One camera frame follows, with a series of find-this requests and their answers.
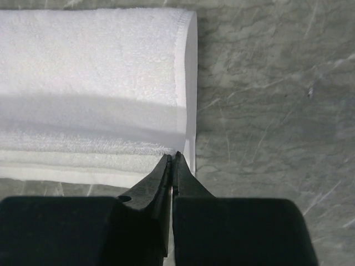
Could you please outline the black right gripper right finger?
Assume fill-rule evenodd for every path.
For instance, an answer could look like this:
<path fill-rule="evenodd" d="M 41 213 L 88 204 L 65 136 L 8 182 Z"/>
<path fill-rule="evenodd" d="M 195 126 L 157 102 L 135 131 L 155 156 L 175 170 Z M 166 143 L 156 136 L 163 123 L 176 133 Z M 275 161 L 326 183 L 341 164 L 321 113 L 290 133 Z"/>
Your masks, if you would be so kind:
<path fill-rule="evenodd" d="M 177 153 L 173 168 L 176 265 L 317 265 L 306 222 L 288 199 L 220 198 Z"/>

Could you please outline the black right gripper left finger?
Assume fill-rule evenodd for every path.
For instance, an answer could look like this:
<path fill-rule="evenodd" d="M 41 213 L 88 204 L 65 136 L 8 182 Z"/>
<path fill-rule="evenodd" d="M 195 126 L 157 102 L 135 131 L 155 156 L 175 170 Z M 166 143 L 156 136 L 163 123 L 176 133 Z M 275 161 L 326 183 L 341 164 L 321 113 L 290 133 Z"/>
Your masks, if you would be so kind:
<path fill-rule="evenodd" d="M 1 201 L 2 265 L 162 265 L 168 255 L 171 156 L 117 197 Z"/>

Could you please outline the white towel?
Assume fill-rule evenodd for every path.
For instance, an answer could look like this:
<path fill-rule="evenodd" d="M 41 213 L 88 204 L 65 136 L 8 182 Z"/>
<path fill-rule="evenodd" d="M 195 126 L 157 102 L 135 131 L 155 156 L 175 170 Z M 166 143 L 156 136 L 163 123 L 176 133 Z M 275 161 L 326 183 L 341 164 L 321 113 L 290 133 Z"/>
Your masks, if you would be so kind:
<path fill-rule="evenodd" d="M 196 171 L 197 15 L 1 11 L 1 177 L 129 188 Z"/>

